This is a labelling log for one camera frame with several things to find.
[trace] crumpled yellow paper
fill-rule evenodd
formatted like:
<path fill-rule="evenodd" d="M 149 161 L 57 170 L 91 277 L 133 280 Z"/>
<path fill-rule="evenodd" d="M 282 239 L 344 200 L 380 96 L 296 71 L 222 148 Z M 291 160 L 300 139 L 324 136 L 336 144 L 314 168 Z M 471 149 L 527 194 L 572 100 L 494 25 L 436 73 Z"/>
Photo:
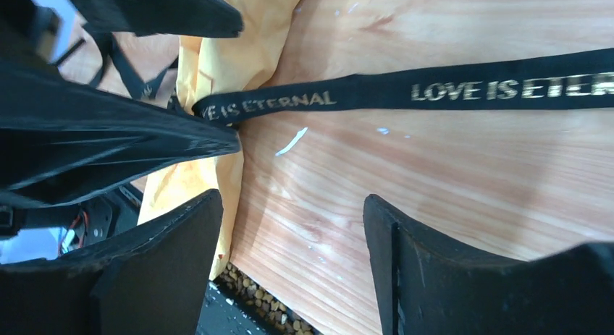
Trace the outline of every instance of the crumpled yellow paper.
<path fill-rule="evenodd" d="M 239 38 L 180 38 L 177 97 L 191 114 L 194 103 L 204 96 L 256 89 L 273 75 L 300 0 L 225 1 L 243 16 L 245 29 Z M 154 172 L 147 179 L 138 223 L 154 219 L 208 189 L 219 189 L 224 217 L 209 275 L 214 279 L 230 257 L 242 174 L 242 151 Z"/>

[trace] wooden table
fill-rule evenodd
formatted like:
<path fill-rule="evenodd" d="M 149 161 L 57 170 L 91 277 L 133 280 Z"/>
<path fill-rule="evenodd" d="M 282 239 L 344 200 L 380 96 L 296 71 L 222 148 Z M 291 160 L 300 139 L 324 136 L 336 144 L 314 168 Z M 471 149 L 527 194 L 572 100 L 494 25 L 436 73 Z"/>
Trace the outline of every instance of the wooden table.
<path fill-rule="evenodd" d="M 303 0 L 271 84 L 611 46 L 614 0 Z M 614 238 L 612 136 L 609 109 L 252 119 L 232 262 L 324 334 L 380 334 L 368 194 L 470 245 L 535 259 Z"/>

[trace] black fabric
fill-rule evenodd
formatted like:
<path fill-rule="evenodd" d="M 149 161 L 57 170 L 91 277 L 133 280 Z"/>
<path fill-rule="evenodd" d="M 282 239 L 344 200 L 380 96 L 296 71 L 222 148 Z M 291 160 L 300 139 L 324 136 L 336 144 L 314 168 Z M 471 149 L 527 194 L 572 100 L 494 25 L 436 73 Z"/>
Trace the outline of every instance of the black fabric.
<path fill-rule="evenodd" d="M 278 111 L 595 109 L 613 106 L 612 71 L 609 48 L 216 94 L 193 110 L 226 125 Z"/>

